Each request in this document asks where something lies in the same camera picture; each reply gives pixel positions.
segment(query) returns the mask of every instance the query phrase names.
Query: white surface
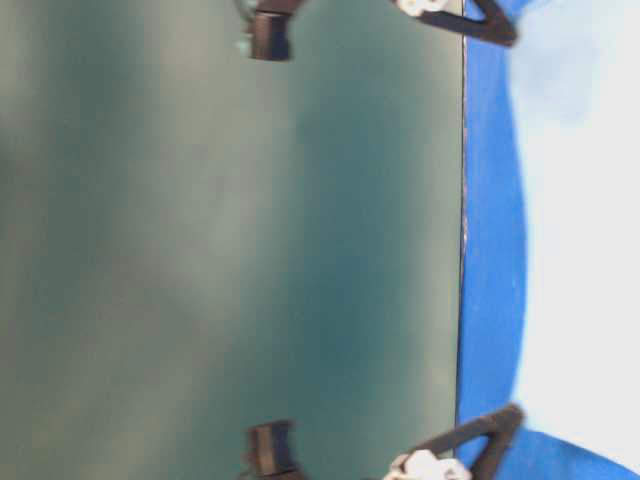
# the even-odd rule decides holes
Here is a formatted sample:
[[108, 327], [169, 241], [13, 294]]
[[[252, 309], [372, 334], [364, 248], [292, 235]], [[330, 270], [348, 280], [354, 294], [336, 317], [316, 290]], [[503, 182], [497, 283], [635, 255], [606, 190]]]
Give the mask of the white surface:
[[640, 2], [545, 1], [511, 95], [528, 235], [515, 400], [528, 427], [640, 473]]

